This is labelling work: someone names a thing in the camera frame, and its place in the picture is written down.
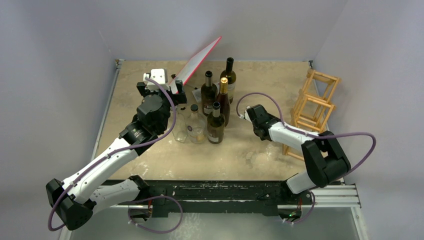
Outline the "green wine bottle bottom row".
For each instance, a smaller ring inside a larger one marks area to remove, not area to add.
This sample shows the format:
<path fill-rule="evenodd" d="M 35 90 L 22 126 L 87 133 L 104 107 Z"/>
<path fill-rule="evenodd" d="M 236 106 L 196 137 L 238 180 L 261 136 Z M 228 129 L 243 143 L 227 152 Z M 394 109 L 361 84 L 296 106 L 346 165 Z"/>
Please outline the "green wine bottle bottom row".
<path fill-rule="evenodd" d="M 212 144 L 219 144 L 224 138 L 225 116 L 221 113 L 221 104 L 215 101 L 212 112 L 207 116 L 207 138 Z"/>

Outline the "clear white-label wine bottle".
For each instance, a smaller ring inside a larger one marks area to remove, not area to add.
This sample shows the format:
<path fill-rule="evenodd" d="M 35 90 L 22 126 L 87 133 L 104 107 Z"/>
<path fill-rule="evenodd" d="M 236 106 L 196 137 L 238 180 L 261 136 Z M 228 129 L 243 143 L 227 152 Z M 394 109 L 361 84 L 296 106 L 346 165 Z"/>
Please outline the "clear white-label wine bottle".
<path fill-rule="evenodd" d="M 188 138 L 192 143 L 200 144 L 206 139 L 207 124 L 197 104 L 190 106 L 190 114 L 185 120 Z"/>

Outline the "red wine bottle gold cap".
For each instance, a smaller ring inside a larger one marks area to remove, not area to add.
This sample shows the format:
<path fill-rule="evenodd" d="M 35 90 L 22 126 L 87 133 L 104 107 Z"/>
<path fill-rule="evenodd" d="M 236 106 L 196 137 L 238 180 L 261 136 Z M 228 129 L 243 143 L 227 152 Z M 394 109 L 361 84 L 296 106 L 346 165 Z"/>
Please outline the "red wine bottle gold cap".
<path fill-rule="evenodd" d="M 228 125 L 230 119 L 230 100 L 228 96 L 228 82 L 226 77 L 221 77 L 219 82 L 219 93 L 216 101 L 220 103 L 220 112 L 225 117 L 225 126 Z"/>

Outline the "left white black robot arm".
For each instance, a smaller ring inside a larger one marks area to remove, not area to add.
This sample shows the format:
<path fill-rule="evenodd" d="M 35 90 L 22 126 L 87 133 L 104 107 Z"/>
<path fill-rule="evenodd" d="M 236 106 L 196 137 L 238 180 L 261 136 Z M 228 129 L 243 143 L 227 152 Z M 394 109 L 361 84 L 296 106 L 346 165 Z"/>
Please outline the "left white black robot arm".
<path fill-rule="evenodd" d="M 54 178 L 46 184 L 51 206 L 47 220 L 49 231 L 63 227 L 76 230 L 105 208 L 132 201 L 142 205 L 148 201 L 148 185 L 139 176 L 131 176 L 118 185 L 101 185 L 172 132 L 177 118 L 172 117 L 169 125 L 171 114 L 177 113 L 178 105 L 188 102 L 184 85 L 179 79 L 168 85 L 152 77 L 137 83 L 143 102 L 112 144 L 73 175 L 63 180 Z"/>

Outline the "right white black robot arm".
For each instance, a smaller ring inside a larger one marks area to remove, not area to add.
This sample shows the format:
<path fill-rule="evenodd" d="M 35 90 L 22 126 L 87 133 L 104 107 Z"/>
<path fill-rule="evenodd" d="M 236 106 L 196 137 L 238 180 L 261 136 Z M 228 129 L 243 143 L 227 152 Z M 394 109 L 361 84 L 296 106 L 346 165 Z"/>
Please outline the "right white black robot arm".
<path fill-rule="evenodd" d="M 280 191 L 288 204 L 298 200 L 302 192 L 323 188 L 351 170 L 350 161 L 330 131 L 303 131 L 268 113 L 260 104 L 247 108 L 244 117 L 262 141 L 280 143 L 302 153 L 306 170 L 288 178 Z"/>

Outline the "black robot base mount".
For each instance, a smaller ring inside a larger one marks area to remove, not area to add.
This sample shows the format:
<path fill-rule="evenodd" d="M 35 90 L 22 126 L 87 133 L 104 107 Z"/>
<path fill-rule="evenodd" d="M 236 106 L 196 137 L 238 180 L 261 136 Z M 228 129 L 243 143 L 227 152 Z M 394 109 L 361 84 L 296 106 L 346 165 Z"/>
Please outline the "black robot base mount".
<path fill-rule="evenodd" d="M 312 204 L 308 191 L 291 193 L 278 180 L 146 180 L 136 197 L 125 200 L 141 205 L 153 198 L 152 216 L 170 213 L 262 214 L 298 219 L 301 207 Z"/>

